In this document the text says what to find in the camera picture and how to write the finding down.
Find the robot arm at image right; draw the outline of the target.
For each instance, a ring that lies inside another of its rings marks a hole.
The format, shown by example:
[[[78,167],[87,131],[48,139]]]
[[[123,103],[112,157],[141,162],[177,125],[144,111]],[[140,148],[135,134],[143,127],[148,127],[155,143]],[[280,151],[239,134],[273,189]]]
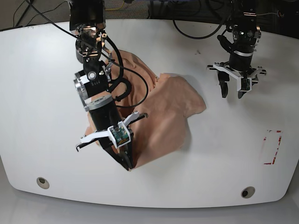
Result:
[[[217,36],[222,48],[229,53],[229,60],[208,65],[208,69],[217,71],[223,98],[227,97],[228,82],[233,78],[236,80],[238,98],[241,99],[258,83],[259,74],[266,75],[266,70],[251,66],[255,46],[261,38],[261,30],[256,22],[256,1],[231,0],[230,5],[231,13],[225,31],[232,34],[233,42],[224,34]]]

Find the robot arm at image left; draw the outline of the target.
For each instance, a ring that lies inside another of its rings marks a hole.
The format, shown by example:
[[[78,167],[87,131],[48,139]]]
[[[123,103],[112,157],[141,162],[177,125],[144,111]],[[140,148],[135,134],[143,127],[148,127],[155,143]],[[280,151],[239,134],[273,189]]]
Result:
[[[76,56],[83,69],[74,84],[95,131],[81,138],[76,149],[99,142],[126,170],[134,168],[133,137],[129,125],[148,117],[132,112],[123,119],[116,102],[132,91],[124,78],[121,54],[105,32],[105,3],[102,0],[70,0],[70,31],[76,37]]]

